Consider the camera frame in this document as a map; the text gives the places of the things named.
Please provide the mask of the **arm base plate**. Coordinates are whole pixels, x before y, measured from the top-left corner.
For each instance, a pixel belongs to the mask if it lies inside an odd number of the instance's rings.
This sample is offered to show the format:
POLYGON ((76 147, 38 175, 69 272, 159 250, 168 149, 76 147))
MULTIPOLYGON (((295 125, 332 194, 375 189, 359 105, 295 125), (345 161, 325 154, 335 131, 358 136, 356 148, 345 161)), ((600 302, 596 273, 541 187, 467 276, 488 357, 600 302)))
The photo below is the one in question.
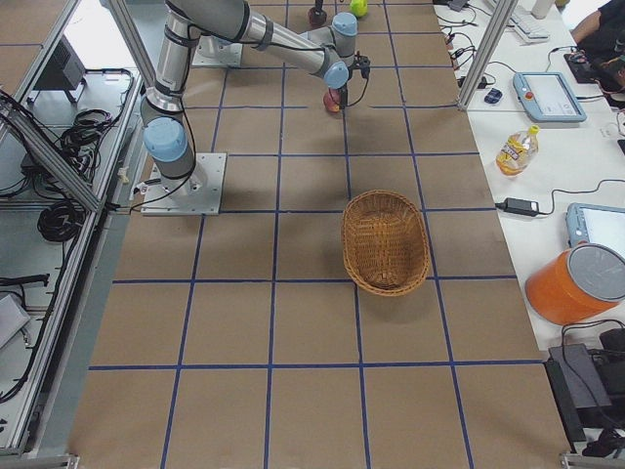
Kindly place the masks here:
POLYGON ((218 215, 226 172, 225 153, 196 155, 194 172, 186 183, 172 193, 180 182, 163 179, 156 164, 152 165, 150 178, 158 179, 143 191, 145 203, 140 206, 146 216, 196 216, 218 215))
POLYGON ((215 36, 201 35, 191 65, 209 68, 239 68, 243 46, 215 36))

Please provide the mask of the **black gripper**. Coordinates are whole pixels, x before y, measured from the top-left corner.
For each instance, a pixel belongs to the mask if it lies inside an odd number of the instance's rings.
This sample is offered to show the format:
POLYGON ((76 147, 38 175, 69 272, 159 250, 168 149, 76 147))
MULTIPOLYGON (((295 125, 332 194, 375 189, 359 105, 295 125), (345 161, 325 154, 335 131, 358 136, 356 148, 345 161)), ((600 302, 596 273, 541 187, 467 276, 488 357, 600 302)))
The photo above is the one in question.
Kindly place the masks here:
POLYGON ((348 106, 348 87, 342 86, 337 90, 339 96, 339 108, 346 108, 348 106))

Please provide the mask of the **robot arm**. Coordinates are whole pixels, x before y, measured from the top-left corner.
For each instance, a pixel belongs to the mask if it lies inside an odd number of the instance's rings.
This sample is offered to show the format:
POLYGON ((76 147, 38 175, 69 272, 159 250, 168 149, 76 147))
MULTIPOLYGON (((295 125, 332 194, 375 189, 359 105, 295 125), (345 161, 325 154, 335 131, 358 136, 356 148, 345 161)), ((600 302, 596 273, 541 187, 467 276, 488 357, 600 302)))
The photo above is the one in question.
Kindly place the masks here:
POLYGON ((249 44, 238 68, 188 70, 183 103, 198 148, 229 156, 223 210, 272 209, 282 156, 340 148, 341 122, 324 111, 324 90, 306 70, 249 44))
POLYGON ((296 33, 251 10, 242 22, 242 32, 226 33, 224 21, 214 27, 201 26, 202 34, 227 44, 249 46, 320 78, 327 91, 326 109, 337 112, 350 107, 348 83, 358 73, 365 81, 370 76, 370 60, 356 48, 357 19, 340 13, 326 26, 296 33))

